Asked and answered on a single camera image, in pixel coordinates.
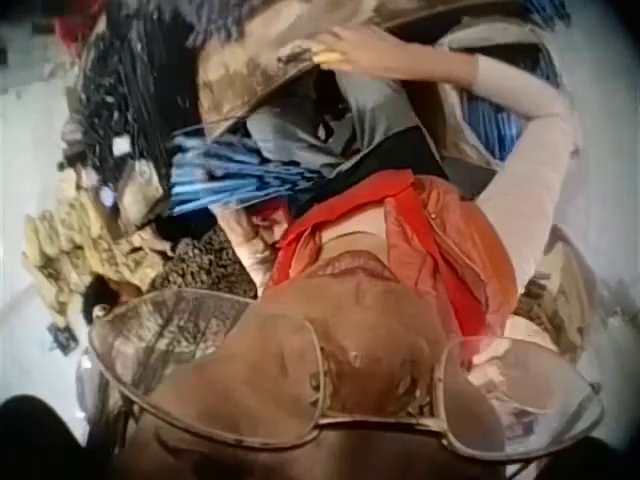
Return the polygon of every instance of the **man's mouth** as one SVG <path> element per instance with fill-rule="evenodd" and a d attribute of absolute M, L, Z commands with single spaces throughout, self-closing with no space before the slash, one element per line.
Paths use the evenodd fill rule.
<path fill-rule="evenodd" d="M 398 278 L 378 257 L 366 250 L 344 252 L 321 263 L 308 273 L 308 278 L 340 278 L 363 274 L 377 280 L 397 282 Z"/>

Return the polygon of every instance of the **dark hair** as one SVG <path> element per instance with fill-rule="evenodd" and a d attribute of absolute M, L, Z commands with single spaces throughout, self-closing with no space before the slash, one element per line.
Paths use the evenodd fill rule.
<path fill-rule="evenodd" d="M 115 307 L 120 300 L 120 294 L 111 288 L 109 282 L 102 275 L 95 275 L 82 298 L 82 315 L 87 325 L 93 323 L 93 309 L 98 305 Z"/>

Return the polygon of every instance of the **eyeglasses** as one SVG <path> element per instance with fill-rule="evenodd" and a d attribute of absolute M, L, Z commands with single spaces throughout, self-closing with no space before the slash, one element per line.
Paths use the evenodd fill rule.
<path fill-rule="evenodd" d="M 153 297 L 138 301 L 133 316 L 129 307 L 98 320 L 90 335 L 104 373 L 125 395 L 199 437 L 283 449 L 310 442 L 323 430 L 365 426 L 438 436 L 447 448 L 476 460 L 519 462 L 576 442 L 603 416 L 597 388 L 572 365 L 535 343 L 501 337 L 452 341 L 430 379 L 400 386 L 404 403 L 392 414 L 340 411 L 335 399 L 344 385 L 310 323 L 249 319 L 216 351 L 216 342 L 203 347 L 203 339 L 216 330 L 211 321 L 216 311 L 201 294 L 182 291 L 188 315 L 164 311 L 156 334 L 139 347 L 123 341 L 123 332 L 135 330 L 133 318 L 148 323 L 157 314 Z M 221 301 L 237 304 L 239 299 L 218 296 L 218 308 Z M 244 308 L 231 310 L 239 317 Z M 197 355 L 177 347 L 187 325 L 206 326 L 191 335 Z"/>

